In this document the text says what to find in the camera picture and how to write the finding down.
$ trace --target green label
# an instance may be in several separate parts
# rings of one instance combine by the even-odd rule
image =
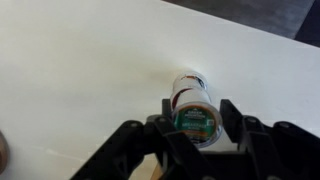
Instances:
[[[174,118],[174,125],[194,143],[210,140],[216,129],[213,113],[203,107],[181,109]]]

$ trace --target white table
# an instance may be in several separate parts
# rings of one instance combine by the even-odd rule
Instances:
[[[70,178],[123,121],[160,113],[185,69],[217,107],[320,135],[320,49],[160,0],[1,1],[0,178]]]

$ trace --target dark floor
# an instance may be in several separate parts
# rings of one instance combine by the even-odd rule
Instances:
[[[308,44],[320,44],[320,0],[164,1]]]

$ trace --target white surface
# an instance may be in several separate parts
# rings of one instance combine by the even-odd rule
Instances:
[[[181,70],[267,124],[320,135],[320,50],[159,0],[0,2],[1,179],[68,179],[125,120],[160,112]],[[211,149],[227,149],[220,141]]]

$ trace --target can label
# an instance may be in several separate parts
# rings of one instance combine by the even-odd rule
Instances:
[[[176,114],[174,125],[193,143],[204,143],[215,137],[217,123],[211,111],[201,106],[187,106]]]

